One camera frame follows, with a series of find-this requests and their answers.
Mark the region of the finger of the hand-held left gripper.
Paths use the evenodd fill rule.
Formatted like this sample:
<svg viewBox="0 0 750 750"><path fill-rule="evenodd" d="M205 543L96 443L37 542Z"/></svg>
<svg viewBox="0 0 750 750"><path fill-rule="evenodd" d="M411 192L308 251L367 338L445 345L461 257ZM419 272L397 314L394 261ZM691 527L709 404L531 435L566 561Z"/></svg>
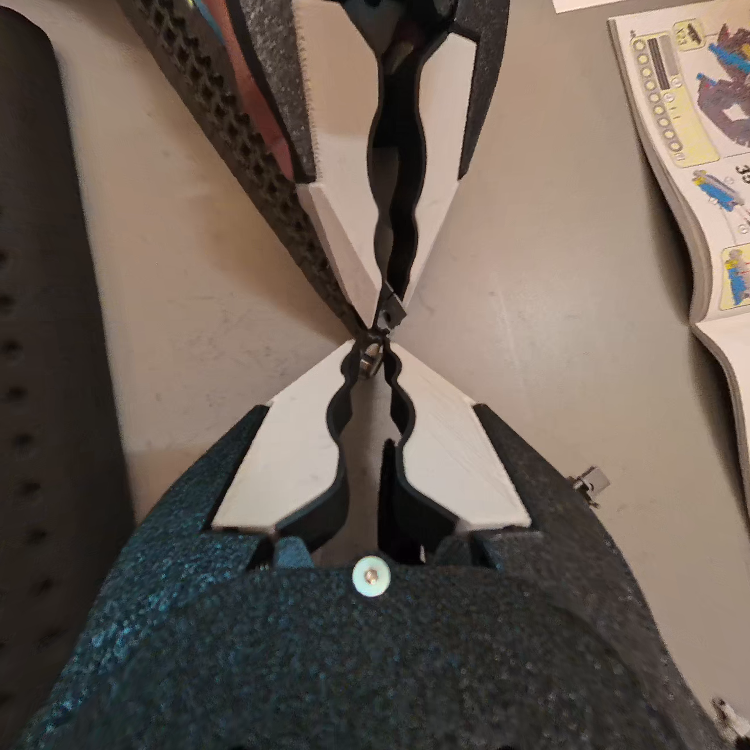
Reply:
<svg viewBox="0 0 750 750"><path fill-rule="evenodd" d="M476 43L456 32L445 34L418 71L416 199L411 211L416 229L407 255L407 283L401 297L408 306L454 200L470 103Z"/></svg>
<svg viewBox="0 0 750 750"><path fill-rule="evenodd" d="M369 174L379 61L337 2L296 1L295 33L316 171L313 182L297 186L298 198L343 294L369 329L382 288Z"/></svg>

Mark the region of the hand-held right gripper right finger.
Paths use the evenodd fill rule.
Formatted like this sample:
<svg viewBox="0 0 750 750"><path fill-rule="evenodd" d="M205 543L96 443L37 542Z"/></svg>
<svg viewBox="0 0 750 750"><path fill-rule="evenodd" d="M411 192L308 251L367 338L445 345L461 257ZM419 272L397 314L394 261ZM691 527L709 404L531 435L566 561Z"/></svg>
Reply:
<svg viewBox="0 0 750 750"><path fill-rule="evenodd" d="M436 551L450 536L530 528L530 513L477 412L480 404L399 344L387 344L383 359L399 432L389 467L398 531Z"/></svg>

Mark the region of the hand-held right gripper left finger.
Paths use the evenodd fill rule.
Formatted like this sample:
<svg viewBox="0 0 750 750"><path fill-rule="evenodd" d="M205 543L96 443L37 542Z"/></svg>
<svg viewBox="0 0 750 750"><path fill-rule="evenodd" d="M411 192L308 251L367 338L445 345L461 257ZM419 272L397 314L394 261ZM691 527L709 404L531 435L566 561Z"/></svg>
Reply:
<svg viewBox="0 0 750 750"><path fill-rule="evenodd" d="M295 536L311 551L336 536L350 504L341 437L358 379L359 347L348 341L261 409L212 530Z"/></svg>

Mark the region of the pile of grey links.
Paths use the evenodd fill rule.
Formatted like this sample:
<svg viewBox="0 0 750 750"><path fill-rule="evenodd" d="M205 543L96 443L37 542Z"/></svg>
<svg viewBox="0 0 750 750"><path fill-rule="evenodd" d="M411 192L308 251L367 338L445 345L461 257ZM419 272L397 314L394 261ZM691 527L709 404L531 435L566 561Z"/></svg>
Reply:
<svg viewBox="0 0 750 750"><path fill-rule="evenodd" d="M611 481L598 466L591 466L582 474L569 478L573 489L593 509L599 509L598 497L611 486Z"/></svg>

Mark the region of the single grey track link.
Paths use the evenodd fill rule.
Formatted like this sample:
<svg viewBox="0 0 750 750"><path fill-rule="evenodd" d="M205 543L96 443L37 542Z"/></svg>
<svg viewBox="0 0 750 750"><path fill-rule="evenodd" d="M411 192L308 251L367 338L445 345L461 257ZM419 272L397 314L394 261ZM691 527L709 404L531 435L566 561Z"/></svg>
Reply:
<svg viewBox="0 0 750 750"><path fill-rule="evenodd" d="M359 353L358 379L360 381L374 378L381 366L386 347L386 337L367 332L357 341Z"/></svg>

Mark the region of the grey desk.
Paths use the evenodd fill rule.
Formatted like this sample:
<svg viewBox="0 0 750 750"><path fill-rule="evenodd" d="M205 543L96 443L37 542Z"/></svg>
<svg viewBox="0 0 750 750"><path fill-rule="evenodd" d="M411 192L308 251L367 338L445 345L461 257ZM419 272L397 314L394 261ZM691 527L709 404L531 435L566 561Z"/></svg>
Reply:
<svg viewBox="0 0 750 750"><path fill-rule="evenodd" d="M634 133L620 2L512 2L470 171L396 341L596 514L679 669L748 716L748 523L725 378L687 324L689 257ZM116 2L53 2L140 522L240 416L348 338Z"/></svg>

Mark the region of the open instruction booklet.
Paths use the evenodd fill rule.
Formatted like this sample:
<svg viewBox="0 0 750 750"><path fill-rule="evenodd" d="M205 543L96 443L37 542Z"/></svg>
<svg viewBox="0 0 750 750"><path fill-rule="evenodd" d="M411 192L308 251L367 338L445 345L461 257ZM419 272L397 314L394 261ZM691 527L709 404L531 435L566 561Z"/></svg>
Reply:
<svg viewBox="0 0 750 750"><path fill-rule="evenodd" d="M689 251L689 325L727 380L748 504L749 2L607 25L643 151Z"/></svg>

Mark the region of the black perforated pad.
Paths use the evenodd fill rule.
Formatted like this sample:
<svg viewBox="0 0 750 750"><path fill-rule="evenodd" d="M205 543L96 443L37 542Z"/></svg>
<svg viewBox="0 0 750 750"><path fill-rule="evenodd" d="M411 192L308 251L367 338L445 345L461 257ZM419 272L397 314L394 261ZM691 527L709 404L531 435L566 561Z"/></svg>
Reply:
<svg viewBox="0 0 750 750"><path fill-rule="evenodd" d="M59 64L1 11L2 748L48 698L134 510Z"/></svg>

